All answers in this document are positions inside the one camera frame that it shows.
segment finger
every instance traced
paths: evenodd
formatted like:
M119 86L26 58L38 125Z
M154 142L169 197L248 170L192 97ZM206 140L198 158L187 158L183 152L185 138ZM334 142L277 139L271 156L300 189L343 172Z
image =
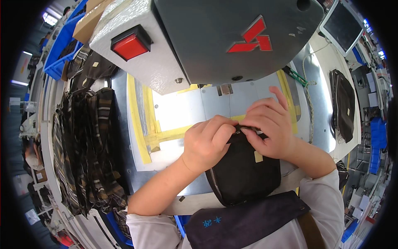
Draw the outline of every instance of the finger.
M260 154L264 154L267 152L264 140L259 137L255 131L243 129L242 132L246 135L248 142L253 146L255 150L257 150Z
M220 150L223 149L234 132L236 132L236 129L232 125L230 124L221 125L213 136L212 139L213 145L216 148L219 148Z
M246 116L264 116L274 121L277 125L283 125L284 122L282 115L266 106L258 106L248 112Z
M259 128L268 137L273 137L279 129L279 126L274 121L263 116L248 116L239 121L239 124Z
M210 122L206 125L202 132L202 136L207 140L212 140L218 129L223 125L228 124L234 126L237 124L235 120L231 120L224 116L216 115L214 118L210 119Z
M204 123L204 122L205 122L205 121L198 122L198 123L194 124L193 126L191 126L190 129L196 128L196 127L198 127L201 123Z
M278 103L274 98L262 98L255 101L247 110L246 113L250 112L252 109L258 106L267 106L281 115L286 114L286 110Z
M210 122L210 120L200 122L200 124L195 128L196 131L199 133L203 132L203 130L206 128L206 126L209 122Z
M281 92L281 90L279 90L279 88L277 88L276 86L270 86L269 87L269 91L274 93L276 95L276 98L279 101L279 104L287 111L289 111L289 105L287 104L287 99L286 97L283 95L283 93Z
M230 143L228 143L228 144L225 145L224 149L223 149L222 152L221 152L221 156L222 156L222 157L225 156L225 154L227 153L227 151L228 151L228 149L229 149L230 146L231 146Z

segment monitor screen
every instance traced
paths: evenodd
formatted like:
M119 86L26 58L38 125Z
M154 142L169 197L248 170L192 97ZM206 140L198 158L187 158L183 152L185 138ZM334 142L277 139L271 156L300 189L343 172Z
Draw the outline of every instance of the monitor screen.
M361 25L342 3L338 3L324 28L334 37L344 51L356 41Z

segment forearm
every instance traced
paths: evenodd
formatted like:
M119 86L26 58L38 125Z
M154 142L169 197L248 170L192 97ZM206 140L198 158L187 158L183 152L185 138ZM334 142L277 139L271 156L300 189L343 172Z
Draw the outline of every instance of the forearm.
M336 164L329 154L296 137L292 153L284 160L296 165L311 178L320 178L336 169Z
M39 151L35 148L35 155L37 158L37 161L39 162L39 165L43 165L43 162L40 159Z
M190 171L180 157L166 169L154 175L133 194L128 214L153 216L163 212L186 186L199 176Z

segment red logo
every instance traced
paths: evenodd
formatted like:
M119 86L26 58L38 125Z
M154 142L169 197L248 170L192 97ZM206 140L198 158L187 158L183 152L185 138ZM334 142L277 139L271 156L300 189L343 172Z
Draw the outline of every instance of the red logo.
M266 29L264 18L259 15L242 35L245 41L236 41L227 53L252 51L260 46L261 51L272 51L269 35L260 35Z

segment white sleeve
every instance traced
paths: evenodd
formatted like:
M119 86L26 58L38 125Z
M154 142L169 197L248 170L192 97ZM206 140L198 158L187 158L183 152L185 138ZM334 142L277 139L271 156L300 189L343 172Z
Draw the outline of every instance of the white sleeve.
M180 243L177 228L166 215L127 214L126 224L135 249L175 249Z
M36 156L34 155L29 155L25 158L25 161L28 163L28 165L33 168L36 169L37 166L39 166L39 160L37 159Z
M334 248L344 230L344 203L337 169L321 178L300 181L300 199L310 208L326 248Z

